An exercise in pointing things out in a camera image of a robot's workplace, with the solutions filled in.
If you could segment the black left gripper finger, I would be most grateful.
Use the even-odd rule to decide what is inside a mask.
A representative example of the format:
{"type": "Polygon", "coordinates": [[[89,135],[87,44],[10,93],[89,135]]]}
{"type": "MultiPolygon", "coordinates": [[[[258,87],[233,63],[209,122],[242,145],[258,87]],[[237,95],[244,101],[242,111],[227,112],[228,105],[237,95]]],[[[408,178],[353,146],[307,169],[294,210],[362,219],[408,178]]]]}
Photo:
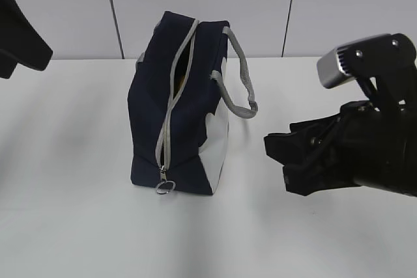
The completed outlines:
{"type": "Polygon", "coordinates": [[[52,49],[29,23],[16,0],[1,0],[1,78],[10,78],[18,64],[43,71],[52,55],[52,49]]]}

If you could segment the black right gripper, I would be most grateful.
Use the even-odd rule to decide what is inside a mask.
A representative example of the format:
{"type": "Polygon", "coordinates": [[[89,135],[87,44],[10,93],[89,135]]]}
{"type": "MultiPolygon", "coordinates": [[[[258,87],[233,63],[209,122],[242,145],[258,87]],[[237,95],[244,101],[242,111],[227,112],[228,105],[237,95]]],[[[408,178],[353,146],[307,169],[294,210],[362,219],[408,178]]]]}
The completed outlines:
{"type": "Polygon", "coordinates": [[[369,187],[416,195],[416,48],[402,33],[351,46],[345,60],[365,95],[335,115],[264,137],[297,195],[369,187]]]}

